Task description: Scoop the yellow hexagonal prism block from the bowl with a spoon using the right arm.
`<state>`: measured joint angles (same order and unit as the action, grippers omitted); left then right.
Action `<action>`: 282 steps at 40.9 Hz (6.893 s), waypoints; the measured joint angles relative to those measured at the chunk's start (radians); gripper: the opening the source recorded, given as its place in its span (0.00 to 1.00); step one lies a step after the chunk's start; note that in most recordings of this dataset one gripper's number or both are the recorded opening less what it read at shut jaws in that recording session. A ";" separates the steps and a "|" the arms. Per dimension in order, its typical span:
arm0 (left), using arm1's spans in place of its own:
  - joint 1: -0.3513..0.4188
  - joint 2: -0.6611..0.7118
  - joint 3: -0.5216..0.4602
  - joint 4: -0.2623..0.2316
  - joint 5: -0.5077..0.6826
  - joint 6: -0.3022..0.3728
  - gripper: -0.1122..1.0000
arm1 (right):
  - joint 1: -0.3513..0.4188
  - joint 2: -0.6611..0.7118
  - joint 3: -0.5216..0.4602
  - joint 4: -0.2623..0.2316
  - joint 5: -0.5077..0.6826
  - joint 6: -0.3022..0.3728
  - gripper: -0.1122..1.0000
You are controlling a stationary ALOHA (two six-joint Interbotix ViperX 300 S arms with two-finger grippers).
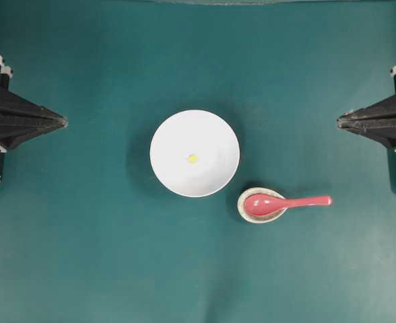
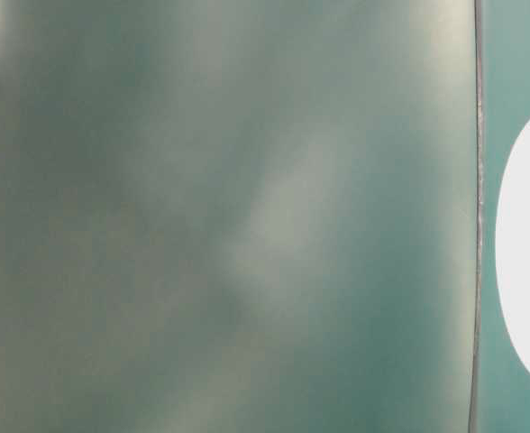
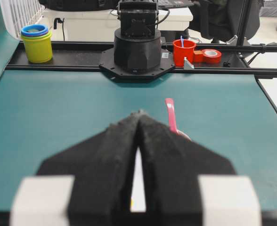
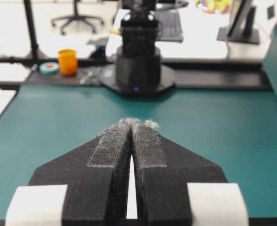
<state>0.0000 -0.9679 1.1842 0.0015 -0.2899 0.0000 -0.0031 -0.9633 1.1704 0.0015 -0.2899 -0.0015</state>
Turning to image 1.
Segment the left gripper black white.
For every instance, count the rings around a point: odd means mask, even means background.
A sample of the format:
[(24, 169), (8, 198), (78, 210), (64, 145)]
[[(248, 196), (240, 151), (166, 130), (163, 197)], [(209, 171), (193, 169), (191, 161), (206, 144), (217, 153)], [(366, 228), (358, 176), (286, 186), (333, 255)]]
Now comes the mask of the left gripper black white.
[(67, 120), (60, 114), (7, 90), (12, 76), (13, 70), (0, 55), (0, 112), (36, 118), (0, 117), (0, 183), (7, 151), (14, 150), (25, 141), (67, 126)]

